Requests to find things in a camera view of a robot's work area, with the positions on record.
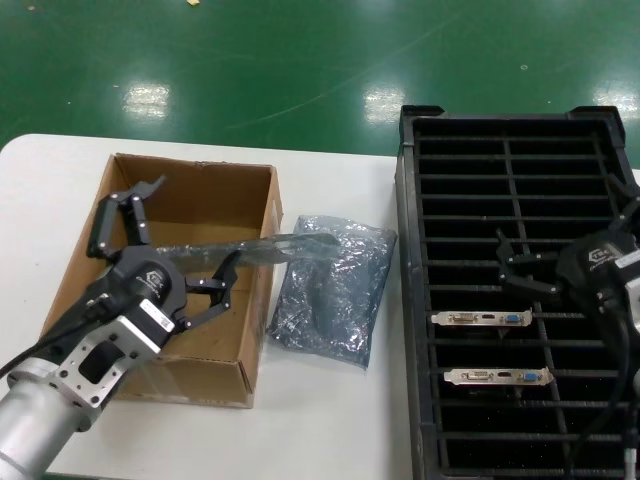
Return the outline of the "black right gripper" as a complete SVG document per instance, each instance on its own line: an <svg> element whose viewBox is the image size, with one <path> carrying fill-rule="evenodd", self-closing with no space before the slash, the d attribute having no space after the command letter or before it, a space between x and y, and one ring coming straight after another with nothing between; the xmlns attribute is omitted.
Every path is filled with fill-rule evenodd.
<svg viewBox="0 0 640 480"><path fill-rule="evenodd" d="M632 224L639 211L639 186L607 176L608 187L618 206L613 224ZM609 229L576 240L558 252L516 254L501 229L496 230L499 283L502 290L531 301L559 301L562 286L587 317L603 313L611 301L620 301L624 288L615 261L629 253L629 233ZM527 269L555 267L562 286L555 279L544 282Z"/></svg>

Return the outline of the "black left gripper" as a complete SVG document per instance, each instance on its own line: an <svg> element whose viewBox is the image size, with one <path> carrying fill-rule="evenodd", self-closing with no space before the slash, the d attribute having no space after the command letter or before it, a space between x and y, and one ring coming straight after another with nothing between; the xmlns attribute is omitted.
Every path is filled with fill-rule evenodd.
<svg viewBox="0 0 640 480"><path fill-rule="evenodd" d="M146 246L151 236L144 201L164 180L162 175L153 183L140 181L98 202L86 255L116 261L50 326L49 337L75 327L87 333L91 326L107 324L122 315L162 348L171 336L193 330L231 308L240 251L227 255L211 278L196 279L184 278L170 261ZM110 246L118 213L122 215L127 245L132 246L119 254ZM189 294L207 295L209 307L191 317L182 314Z"/></svg>

